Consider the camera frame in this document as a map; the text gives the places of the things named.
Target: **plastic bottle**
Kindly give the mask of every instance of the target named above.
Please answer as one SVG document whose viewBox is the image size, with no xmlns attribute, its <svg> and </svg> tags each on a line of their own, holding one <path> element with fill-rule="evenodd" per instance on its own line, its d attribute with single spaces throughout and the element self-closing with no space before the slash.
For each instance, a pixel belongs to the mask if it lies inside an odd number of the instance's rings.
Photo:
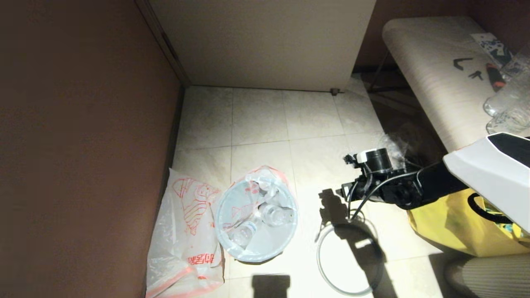
<svg viewBox="0 0 530 298">
<path fill-rule="evenodd" d="M 294 221 L 294 210 L 263 203 L 258 207 L 261 219 L 268 226 L 281 226 Z"/>
<path fill-rule="evenodd" d="M 501 132 L 518 134 L 530 127 L 530 98 L 528 93 L 526 95 L 488 122 L 486 130 L 489 134 Z"/>
<path fill-rule="evenodd" d="M 252 237 L 258 231 L 260 222 L 261 220 L 259 218 L 251 216 L 248 221 L 241 223 L 238 227 L 230 231 L 228 237 L 244 249 L 249 245 Z"/>
<path fill-rule="evenodd" d="M 519 73 L 530 67 L 530 42 L 525 44 L 510 62 L 500 69 L 502 77 L 506 82 L 511 81 Z"/>
<path fill-rule="evenodd" d="M 495 117 L 513 106 L 519 99 L 526 98 L 530 89 L 530 71 L 525 69 L 511 79 L 495 96 L 484 103 L 484 111 Z"/>
</svg>

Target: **plastic wrap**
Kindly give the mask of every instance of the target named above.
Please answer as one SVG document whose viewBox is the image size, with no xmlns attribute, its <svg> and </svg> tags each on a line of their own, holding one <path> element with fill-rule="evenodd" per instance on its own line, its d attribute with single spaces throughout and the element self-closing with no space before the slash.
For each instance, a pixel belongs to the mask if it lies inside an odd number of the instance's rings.
<svg viewBox="0 0 530 298">
<path fill-rule="evenodd" d="M 409 145 L 396 134 L 383 135 L 379 139 L 377 148 L 386 148 L 388 158 L 390 158 L 390 162 L 392 163 L 392 167 L 394 169 L 404 169 L 406 167 L 405 155 Z"/>
<path fill-rule="evenodd" d="M 147 258 L 146 298 L 190 297 L 223 284 L 213 208 L 220 190 L 170 169 Z"/>
</svg>

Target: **white floor tile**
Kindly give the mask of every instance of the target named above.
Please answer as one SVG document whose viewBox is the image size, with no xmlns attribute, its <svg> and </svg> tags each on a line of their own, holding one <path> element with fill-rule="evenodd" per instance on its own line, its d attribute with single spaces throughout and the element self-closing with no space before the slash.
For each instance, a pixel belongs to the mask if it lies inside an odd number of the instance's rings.
<svg viewBox="0 0 530 298">
<path fill-rule="evenodd" d="M 339 234 L 344 236 L 344 232 L 345 230 L 342 229 Z M 341 239 L 335 232 L 330 232 L 324 239 L 320 260 L 328 279 L 339 289 L 347 292 L 361 292 L 369 286 L 366 274 L 358 265 L 348 241 Z"/>
<path fill-rule="evenodd" d="M 230 271 L 225 278 L 234 279 L 250 277 L 252 275 L 288 274 L 292 264 L 298 258 L 298 253 L 290 243 L 277 257 L 261 264 L 242 263 L 233 257 L 229 258 Z"/>
<path fill-rule="evenodd" d="M 338 189 L 360 174 L 343 160 L 349 152 L 345 136 L 300 139 L 290 145 L 297 189 Z"/>
<path fill-rule="evenodd" d="M 176 151 L 172 169 L 219 188 L 230 186 L 231 148 Z"/>
<path fill-rule="evenodd" d="M 330 93 L 282 91 L 282 94 L 290 139 L 344 134 Z"/>
<path fill-rule="evenodd" d="M 367 202 L 363 209 L 379 236 L 388 261 L 424 257 L 441 251 L 416 235 L 407 212 L 391 204 Z"/>
<path fill-rule="evenodd" d="M 372 102 L 364 87 L 360 92 L 362 93 L 346 89 L 344 93 L 339 93 L 334 97 L 344 133 L 382 132 L 383 127 L 379 123 Z"/>
<path fill-rule="evenodd" d="M 353 181 L 360 171 L 343 161 L 348 152 L 344 136 L 301 139 L 290 141 L 290 144 L 298 195 L 299 228 L 289 246 L 313 255 L 316 253 L 315 238 L 322 224 L 322 197 L 340 201 L 333 192 L 342 183 Z"/>
<path fill-rule="evenodd" d="M 291 278 L 288 275 L 254 275 L 231 279 L 231 298 L 285 298 L 289 295 Z"/>
<path fill-rule="evenodd" d="M 230 280 L 228 279 L 225 280 L 225 283 L 223 285 L 211 291 L 210 293 L 197 296 L 197 298 L 228 298 L 228 297 L 230 297 Z"/>
<path fill-rule="evenodd" d="M 443 297 L 429 257 L 388 262 L 386 269 L 400 298 Z"/>
<path fill-rule="evenodd" d="M 232 145 L 287 140 L 280 90 L 234 89 Z"/>
<path fill-rule="evenodd" d="M 186 90 L 177 150 L 232 144 L 232 88 L 192 86 Z"/>
<path fill-rule="evenodd" d="M 283 172 L 294 191 L 293 164 L 288 141 L 232 146 L 232 180 L 268 165 Z"/>
<path fill-rule="evenodd" d="M 384 135 L 384 132 L 346 135 L 349 153 L 356 154 L 364 150 L 384 147 L 384 144 L 381 143 L 381 138 Z"/>
</svg>

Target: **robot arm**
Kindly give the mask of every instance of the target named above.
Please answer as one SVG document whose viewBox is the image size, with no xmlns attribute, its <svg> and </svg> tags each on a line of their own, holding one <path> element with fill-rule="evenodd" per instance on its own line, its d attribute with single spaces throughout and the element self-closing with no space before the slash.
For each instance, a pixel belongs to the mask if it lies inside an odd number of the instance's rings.
<svg viewBox="0 0 530 298">
<path fill-rule="evenodd" d="M 382 201 L 414 209 L 454 192 L 472 188 L 510 220 L 530 231 L 530 140 L 500 133 L 444 156 L 443 161 L 406 172 L 393 169 L 386 149 L 347 155 L 362 175 L 345 183 L 346 201 Z"/>
</svg>

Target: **tile floor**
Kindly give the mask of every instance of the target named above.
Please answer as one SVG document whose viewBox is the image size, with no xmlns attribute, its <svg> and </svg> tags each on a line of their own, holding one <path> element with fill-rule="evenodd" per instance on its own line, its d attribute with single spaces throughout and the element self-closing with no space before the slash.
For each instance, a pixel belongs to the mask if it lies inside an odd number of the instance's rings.
<svg viewBox="0 0 530 298">
<path fill-rule="evenodd" d="M 264 296 L 254 292 L 253 278 L 259 281 L 255 287 L 271 291 L 265 293 L 270 297 L 282 297 L 275 292 L 279 278 L 288 279 L 283 283 L 288 297 L 343 297 L 325 283 L 315 261 L 323 207 L 319 194 L 353 181 L 360 172 L 342 158 L 375 147 L 382 134 L 359 76 L 336 97 L 201 86 L 186 90 L 173 168 L 224 190 L 251 169 L 274 166 L 291 181 L 299 205 L 298 229 L 284 253 L 261 265 L 226 254 L 225 284 L 204 297 Z M 372 202 L 363 211 L 386 254 L 393 289 L 379 290 L 377 296 L 442 297 L 428 257 L 440 250 L 415 235 L 405 211 Z M 326 241 L 322 263 L 332 281 L 360 290 L 367 278 L 347 242 L 335 234 Z"/>
</svg>

